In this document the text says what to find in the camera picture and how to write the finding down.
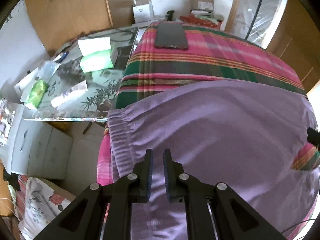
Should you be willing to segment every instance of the white cabinet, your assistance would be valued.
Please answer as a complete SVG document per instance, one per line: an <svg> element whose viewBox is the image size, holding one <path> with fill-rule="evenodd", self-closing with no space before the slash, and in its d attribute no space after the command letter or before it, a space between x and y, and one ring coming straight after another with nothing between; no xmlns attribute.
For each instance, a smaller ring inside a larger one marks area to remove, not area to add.
<svg viewBox="0 0 320 240"><path fill-rule="evenodd" d="M57 129L52 130L43 165L45 178L64 179L71 147L71 137Z"/></svg>
<svg viewBox="0 0 320 240"><path fill-rule="evenodd" d="M0 157L8 173L46 179L64 179L72 138L47 122L26 121L17 116Z"/></svg>

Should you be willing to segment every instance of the toothpaste tube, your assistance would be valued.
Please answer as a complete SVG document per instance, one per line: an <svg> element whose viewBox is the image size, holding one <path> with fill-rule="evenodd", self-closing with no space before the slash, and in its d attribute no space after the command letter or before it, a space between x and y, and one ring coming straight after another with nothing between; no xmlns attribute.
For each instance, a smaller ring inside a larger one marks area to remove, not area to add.
<svg viewBox="0 0 320 240"><path fill-rule="evenodd" d="M86 91L88 91L88 87L87 82L84 80L79 84L76 84L75 86L71 87L68 91L52 99L51 104L53 107L58 107L72 98L76 98L83 95Z"/></svg>

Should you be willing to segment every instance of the smartphone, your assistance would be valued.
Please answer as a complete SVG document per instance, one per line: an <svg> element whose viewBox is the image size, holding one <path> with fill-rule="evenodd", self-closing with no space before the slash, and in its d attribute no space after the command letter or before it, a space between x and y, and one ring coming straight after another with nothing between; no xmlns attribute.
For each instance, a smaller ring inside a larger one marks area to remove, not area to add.
<svg viewBox="0 0 320 240"><path fill-rule="evenodd" d="M163 22L158 24L156 48L188 49L189 44L181 23Z"/></svg>

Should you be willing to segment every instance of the drawer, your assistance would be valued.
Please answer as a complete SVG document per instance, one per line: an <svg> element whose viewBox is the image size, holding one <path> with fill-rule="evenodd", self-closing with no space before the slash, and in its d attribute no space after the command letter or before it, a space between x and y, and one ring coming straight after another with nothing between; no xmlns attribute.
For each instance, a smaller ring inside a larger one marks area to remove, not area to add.
<svg viewBox="0 0 320 240"><path fill-rule="evenodd" d="M51 132L52 126L47 122L41 122L36 129L28 164L28 176L30 177L43 177L43 164Z"/></svg>
<svg viewBox="0 0 320 240"><path fill-rule="evenodd" d="M72 147L72 138L53 128L45 153L43 177L64 179Z"/></svg>
<svg viewBox="0 0 320 240"><path fill-rule="evenodd" d="M21 120L14 141L11 172L27 175L29 155L38 121Z"/></svg>

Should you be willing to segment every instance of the screw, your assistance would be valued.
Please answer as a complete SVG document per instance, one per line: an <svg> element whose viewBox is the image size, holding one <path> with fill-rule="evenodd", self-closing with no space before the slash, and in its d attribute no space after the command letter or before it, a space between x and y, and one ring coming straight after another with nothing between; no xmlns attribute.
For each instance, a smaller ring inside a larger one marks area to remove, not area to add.
<svg viewBox="0 0 320 240"><path fill-rule="evenodd" d="M218 183L217 188L219 190L226 190L227 189L227 185L224 184L223 182Z"/></svg>
<svg viewBox="0 0 320 240"><path fill-rule="evenodd" d="M186 173L181 173L181 174L179 175L179 178L182 179L182 180L187 180L187 179L189 179L189 175L186 174Z"/></svg>
<svg viewBox="0 0 320 240"><path fill-rule="evenodd" d="M137 174L134 174L134 173L130 173L130 174L128 174L128 176L127 176L127 178L130 179L130 180L134 180L134 179L136 179L137 177L138 177Z"/></svg>
<svg viewBox="0 0 320 240"><path fill-rule="evenodd" d="M90 189L91 190L96 190L96 189L98 189L100 187L100 184L98 184L98 183L92 183L91 185L90 185Z"/></svg>

